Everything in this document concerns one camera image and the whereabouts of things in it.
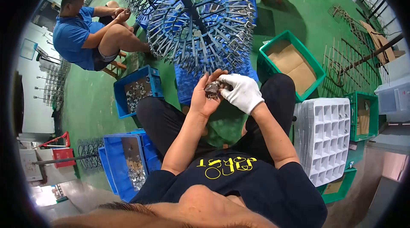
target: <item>cardboard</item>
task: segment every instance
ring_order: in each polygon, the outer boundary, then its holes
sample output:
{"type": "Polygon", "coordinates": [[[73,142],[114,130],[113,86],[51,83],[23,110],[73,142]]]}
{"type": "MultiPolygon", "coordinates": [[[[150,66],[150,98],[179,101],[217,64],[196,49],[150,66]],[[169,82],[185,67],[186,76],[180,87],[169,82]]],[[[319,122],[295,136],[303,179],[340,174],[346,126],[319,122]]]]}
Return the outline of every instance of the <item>cardboard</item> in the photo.
{"type": "Polygon", "coordinates": [[[266,55],[283,74],[293,80],[300,96],[317,80],[305,57],[288,40],[274,44],[266,55]]]}
{"type": "Polygon", "coordinates": [[[340,190],[341,184],[343,183],[345,175],[343,175],[341,178],[329,183],[326,186],[326,190],[323,192],[323,194],[331,194],[331,193],[337,193],[340,190]]]}
{"type": "Polygon", "coordinates": [[[404,50],[393,50],[393,53],[394,53],[394,56],[397,58],[397,57],[400,57],[400,56],[404,55],[406,53],[406,51],[404,51],[404,50]]]}
{"type": "Polygon", "coordinates": [[[360,99],[357,101],[357,129],[356,134],[368,134],[370,122],[370,101],[360,99]]]}
{"type": "MultiPolygon", "coordinates": [[[[362,20],[360,21],[360,23],[370,34],[376,49],[379,49],[380,47],[386,45],[389,42],[385,37],[379,35],[378,32],[376,32],[370,24],[365,23],[362,20]]],[[[386,49],[384,52],[380,53],[377,57],[383,65],[389,61],[394,61],[396,59],[393,53],[393,49],[391,47],[386,49]]]]}

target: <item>blue polo shirt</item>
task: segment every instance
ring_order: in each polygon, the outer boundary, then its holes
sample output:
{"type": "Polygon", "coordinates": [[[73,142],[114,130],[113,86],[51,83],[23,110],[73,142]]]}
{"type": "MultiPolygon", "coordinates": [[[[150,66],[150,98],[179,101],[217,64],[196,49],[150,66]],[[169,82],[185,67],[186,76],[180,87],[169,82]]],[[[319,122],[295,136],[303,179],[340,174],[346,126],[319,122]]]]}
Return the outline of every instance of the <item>blue polo shirt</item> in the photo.
{"type": "Polygon", "coordinates": [[[55,50],[67,61],[84,70],[94,71],[93,50],[81,48],[90,33],[94,34],[104,24],[93,22],[94,7],[82,7],[76,17],[59,17],[53,32],[55,50]]]}

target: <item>cardboard box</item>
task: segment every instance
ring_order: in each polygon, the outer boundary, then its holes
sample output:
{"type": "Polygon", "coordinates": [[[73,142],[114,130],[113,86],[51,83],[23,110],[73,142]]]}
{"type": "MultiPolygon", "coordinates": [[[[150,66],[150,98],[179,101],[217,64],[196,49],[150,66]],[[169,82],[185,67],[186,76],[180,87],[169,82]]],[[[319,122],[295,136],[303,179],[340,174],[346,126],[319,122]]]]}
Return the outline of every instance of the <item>cardboard box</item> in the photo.
{"type": "Polygon", "coordinates": [[[282,73],[292,78],[299,95],[317,79],[305,57],[288,40],[284,39],[274,44],[266,55],[282,73]]]}
{"type": "Polygon", "coordinates": [[[370,101],[359,99],[357,101],[357,129],[356,134],[368,134],[370,122],[370,101]]]}
{"type": "Polygon", "coordinates": [[[326,190],[323,192],[323,194],[331,194],[331,193],[337,193],[340,190],[341,184],[343,183],[345,175],[343,175],[341,178],[329,183],[326,186],[326,190]]]}

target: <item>blue plastic crate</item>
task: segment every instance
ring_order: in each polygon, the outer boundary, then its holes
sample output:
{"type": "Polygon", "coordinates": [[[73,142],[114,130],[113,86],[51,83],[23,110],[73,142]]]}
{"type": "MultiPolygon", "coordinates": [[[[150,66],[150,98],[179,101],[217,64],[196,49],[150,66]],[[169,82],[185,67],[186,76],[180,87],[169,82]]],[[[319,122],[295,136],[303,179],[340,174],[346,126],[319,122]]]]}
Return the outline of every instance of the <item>blue plastic crate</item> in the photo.
{"type": "Polygon", "coordinates": [[[141,136],[141,140],[138,141],[138,143],[141,156],[144,156],[144,158],[142,158],[142,165],[144,166],[145,174],[149,175],[152,171],[160,170],[162,164],[157,154],[157,148],[151,139],[149,139],[145,130],[140,128],[131,133],[141,136]]]}
{"type": "Polygon", "coordinates": [[[129,203],[138,192],[134,190],[132,182],[128,176],[127,161],[122,145],[122,138],[125,137],[134,137],[137,139],[139,153],[146,176],[149,175],[150,171],[161,169],[161,162],[155,153],[155,147],[144,130],[126,134],[107,134],[103,136],[105,153],[115,188],[117,189],[120,199],[129,203]]]}
{"type": "Polygon", "coordinates": [[[112,179],[110,165],[108,164],[107,154],[105,153],[105,147],[100,147],[98,149],[98,153],[100,154],[102,168],[104,169],[105,175],[107,176],[107,180],[110,184],[111,190],[115,195],[118,195],[117,188],[115,187],[114,180],[112,179]]]}
{"type": "Polygon", "coordinates": [[[130,84],[131,82],[135,82],[142,77],[146,77],[147,75],[149,76],[151,82],[152,96],[164,98],[161,88],[160,72],[155,68],[151,68],[149,65],[139,68],[135,72],[128,74],[114,83],[114,97],[119,118],[126,118],[135,115],[135,112],[128,112],[127,96],[124,91],[124,86],[130,84]]]}
{"type": "MultiPolygon", "coordinates": [[[[256,71],[252,68],[249,57],[242,59],[243,66],[236,73],[253,78],[256,82],[259,81],[256,71]]],[[[188,73],[186,69],[180,68],[178,65],[174,65],[175,78],[177,82],[178,101],[185,105],[191,105],[191,98],[193,89],[197,85],[202,74],[195,75],[194,72],[188,73]]]]}

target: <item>green floor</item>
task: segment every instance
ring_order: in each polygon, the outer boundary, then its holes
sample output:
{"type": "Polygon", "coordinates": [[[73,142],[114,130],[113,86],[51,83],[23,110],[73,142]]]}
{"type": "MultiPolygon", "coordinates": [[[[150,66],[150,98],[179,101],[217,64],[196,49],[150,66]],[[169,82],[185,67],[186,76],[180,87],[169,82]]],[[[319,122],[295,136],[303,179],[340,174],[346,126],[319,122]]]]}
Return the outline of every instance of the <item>green floor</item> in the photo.
{"type": "MultiPolygon", "coordinates": [[[[109,0],[93,0],[91,6],[105,5],[107,1],[109,0]]],[[[285,30],[290,30],[322,64],[325,45],[332,45],[333,37],[349,31],[349,26],[345,23],[337,23],[328,14],[328,8],[334,3],[340,4],[353,19],[362,19],[356,11],[358,6],[351,0],[283,0],[282,4],[278,4],[276,0],[265,0],[263,3],[257,0],[258,19],[250,57],[254,69],[257,69],[256,58],[259,48],[263,45],[262,42],[271,40],[285,30]]],[[[134,20],[135,17],[132,16],[128,23],[132,25],[134,20]]],[[[130,71],[134,70],[136,58],[128,58],[127,61],[130,71]]],[[[177,98],[173,66],[164,64],[163,61],[149,64],[160,71],[166,101],[181,109],[177,98]]],[[[69,131],[71,145],[76,154],[78,154],[76,142],[79,139],[130,132],[136,128],[132,118],[118,118],[113,93],[114,82],[115,79],[104,72],[90,72],[76,65],[71,66],[66,80],[62,128],[63,131],[69,131]]],[[[311,97],[322,96],[334,95],[329,94],[329,88],[321,85],[311,97]]],[[[235,143],[240,137],[246,119],[246,116],[227,101],[222,105],[224,106],[211,116],[208,124],[208,142],[216,146],[221,146],[222,143],[235,143]]],[[[97,188],[110,190],[103,172],[86,175],[80,168],[79,174],[83,181],[97,188]]]]}

